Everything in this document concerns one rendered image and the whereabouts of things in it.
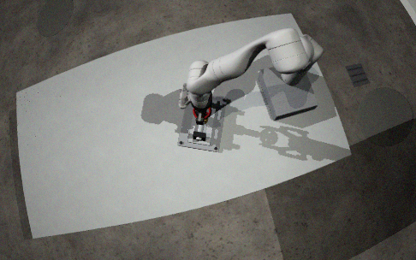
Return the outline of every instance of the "red object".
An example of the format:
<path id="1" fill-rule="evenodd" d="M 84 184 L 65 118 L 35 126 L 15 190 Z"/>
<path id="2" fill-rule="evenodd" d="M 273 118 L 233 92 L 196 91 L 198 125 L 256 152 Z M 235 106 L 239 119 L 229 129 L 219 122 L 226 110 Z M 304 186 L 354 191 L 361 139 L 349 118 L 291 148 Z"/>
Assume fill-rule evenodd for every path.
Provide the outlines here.
<path id="1" fill-rule="evenodd" d="M 210 115 L 211 115 L 211 108 L 208 108 L 208 113 L 206 113 L 206 115 L 204 116 L 204 119 L 207 119 L 208 117 L 210 117 Z M 198 118 L 198 116 L 196 115 L 195 109 L 193 109 L 193 116 L 195 116 L 195 118 Z"/>

